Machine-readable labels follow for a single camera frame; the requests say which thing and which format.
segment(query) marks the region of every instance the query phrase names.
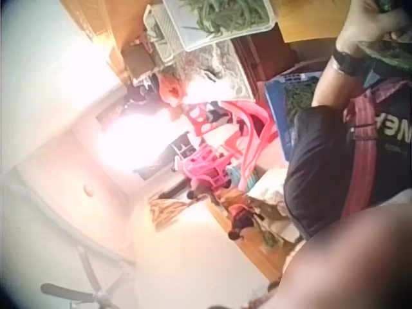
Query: wristwatch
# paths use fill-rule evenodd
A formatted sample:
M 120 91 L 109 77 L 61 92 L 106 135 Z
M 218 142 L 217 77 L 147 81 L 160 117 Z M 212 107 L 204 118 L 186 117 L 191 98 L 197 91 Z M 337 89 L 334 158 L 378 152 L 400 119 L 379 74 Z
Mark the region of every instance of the wristwatch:
M 337 50 L 336 46 L 333 49 L 332 57 L 335 61 L 335 68 L 352 77 L 363 76 L 370 68 L 370 63 L 367 59 L 356 58 L 348 53 L 343 53 Z

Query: white basket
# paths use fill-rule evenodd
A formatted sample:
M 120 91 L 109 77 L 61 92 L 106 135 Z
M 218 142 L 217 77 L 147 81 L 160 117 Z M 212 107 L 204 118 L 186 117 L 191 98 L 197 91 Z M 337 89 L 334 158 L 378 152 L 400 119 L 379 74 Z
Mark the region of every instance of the white basket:
M 270 0 L 263 0 L 268 15 L 269 22 L 264 25 L 252 26 L 249 29 L 243 31 L 226 32 L 219 37 L 210 37 L 209 34 L 201 30 L 193 30 L 189 28 L 198 28 L 198 13 L 191 12 L 188 6 L 184 5 L 181 0 L 164 0 L 165 7 L 169 12 L 172 22 L 178 32 L 180 41 L 183 44 L 184 49 L 187 52 L 195 50 L 197 48 L 217 43 L 220 41 L 233 39 L 235 37 L 241 37 L 243 35 L 250 35 L 258 32 L 265 32 L 271 30 L 276 24 L 276 16 L 273 12 Z
M 173 63 L 174 56 L 183 51 L 183 46 L 174 28 L 164 5 L 148 5 L 144 14 L 143 22 L 149 35 L 154 35 L 152 29 L 155 23 L 158 24 L 164 40 L 153 42 L 159 56 L 164 64 Z

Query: blue crate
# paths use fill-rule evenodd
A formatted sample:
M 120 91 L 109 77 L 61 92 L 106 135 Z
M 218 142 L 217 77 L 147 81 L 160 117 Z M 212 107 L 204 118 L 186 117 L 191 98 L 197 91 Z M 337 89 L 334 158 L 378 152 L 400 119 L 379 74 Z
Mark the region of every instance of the blue crate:
M 286 117 L 285 106 L 285 84 L 306 82 L 312 77 L 321 78 L 322 72 L 300 73 L 281 75 L 266 82 L 265 93 L 268 100 L 272 115 L 276 120 L 277 130 L 279 131 L 279 137 L 281 139 L 281 145 L 285 160 L 289 161 L 290 154 L 293 148 L 293 131 L 289 126 L 288 119 Z

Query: black t-shirt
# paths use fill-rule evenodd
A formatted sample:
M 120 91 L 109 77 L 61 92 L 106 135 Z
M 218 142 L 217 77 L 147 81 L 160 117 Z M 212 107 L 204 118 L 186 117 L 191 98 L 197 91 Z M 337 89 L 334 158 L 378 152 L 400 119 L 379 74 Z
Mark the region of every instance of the black t-shirt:
M 405 86 L 377 107 L 379 137 L 371 206 L 412 187 L 411 97 L 411 88 Z M 349 127 L 337 110 L 319 106 L 297 115 L 284 191 L 290 216 L 305 239 L 341 218 L 354 147 Z

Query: red strap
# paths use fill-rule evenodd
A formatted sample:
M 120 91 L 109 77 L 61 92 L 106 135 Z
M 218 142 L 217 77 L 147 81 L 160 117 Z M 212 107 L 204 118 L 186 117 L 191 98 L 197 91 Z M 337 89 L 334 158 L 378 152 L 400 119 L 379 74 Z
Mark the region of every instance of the red strap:
M 345 111 L 346 120 L 350 118 L 355 120 L 352 129 L 353 139 L 355 140 L 355 157 L 343 217 L 368 207 L 375 179 L 377 156 L 375 106 L 390 97 L 406 83 L 404 80 L 389 79 L 353 99 Z

